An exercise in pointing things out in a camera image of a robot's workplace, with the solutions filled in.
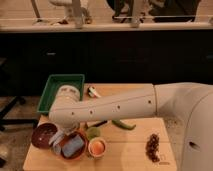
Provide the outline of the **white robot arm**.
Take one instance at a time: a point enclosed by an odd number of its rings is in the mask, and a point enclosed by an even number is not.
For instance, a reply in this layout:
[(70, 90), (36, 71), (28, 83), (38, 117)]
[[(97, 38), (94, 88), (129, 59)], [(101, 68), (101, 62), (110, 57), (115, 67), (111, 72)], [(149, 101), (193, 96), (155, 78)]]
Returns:
[(184, 123), (180, 171), (213, 171), (213, 85), (172, 83), (81, 101), (73, 86), (61, 87), (49, 119), (63, 129), (75, 123), (173, 114)]

